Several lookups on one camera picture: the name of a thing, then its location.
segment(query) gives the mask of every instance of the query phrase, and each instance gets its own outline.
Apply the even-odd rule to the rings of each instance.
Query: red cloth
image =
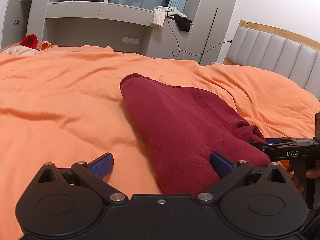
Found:
[[[30,49],[36,49],[38,45],[38,38],[35,34],[30,34],[21,41],[20,45],[26,46]]]
[[[120,89],[165,194],[195,196],[218,182],[209,162],[213,151],[256,167],[270,163],[247,143],[265,142],[259,129],[209,91],[173,87],[135,73],[121,81]]]

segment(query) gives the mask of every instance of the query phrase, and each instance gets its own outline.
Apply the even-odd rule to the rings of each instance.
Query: wall outlet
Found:
[[[123,38],[122,38],[122,42],[139,45],[140,40],[134,39],[134,38],[123,37]]]

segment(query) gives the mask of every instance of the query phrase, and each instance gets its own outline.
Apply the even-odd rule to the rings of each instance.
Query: wall shelf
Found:
[[[51,2],[46,18],[95,18],[150,26],[154,12],[121,4],[101,2]]]

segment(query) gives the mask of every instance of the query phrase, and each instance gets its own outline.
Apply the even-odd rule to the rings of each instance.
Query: orange bedsheet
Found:
[[[45,162],[70,167],[111,152],[115,166],[105,179],[109,184],[129,196],[161,193],[144,139],[120,93],[119,83],[130,73],[216,93],[265,137],[314,135],[319,101],[272,72],[201,67],[194,61],[151,59],[93,46],[53,46],[44,52],[0,54],[1,240],[22,235],[15,205]]]

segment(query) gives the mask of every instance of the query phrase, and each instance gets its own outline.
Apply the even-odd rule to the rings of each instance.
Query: headboard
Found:
[[[223,63],[273,71],[320,99],[320,43],[302,35],[241,20]]]

